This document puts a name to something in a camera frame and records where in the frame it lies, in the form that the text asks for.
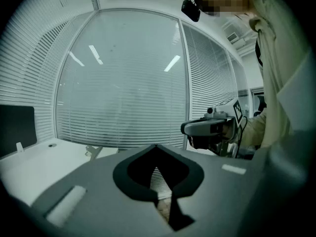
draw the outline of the air conditioning vent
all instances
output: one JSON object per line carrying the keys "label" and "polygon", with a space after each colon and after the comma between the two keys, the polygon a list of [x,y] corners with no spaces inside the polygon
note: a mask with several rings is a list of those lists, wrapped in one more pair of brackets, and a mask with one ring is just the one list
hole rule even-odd
{"label": "air conditioning vent", "polygon": [[232,33],[232,34],[230,34],[228,37],[227,37],[227,39],[230,41],[230,43],[234,43],[234,42],[236,42],[237,40],[239,40],[239,37],[237,36],[237,34],[236,33]]}

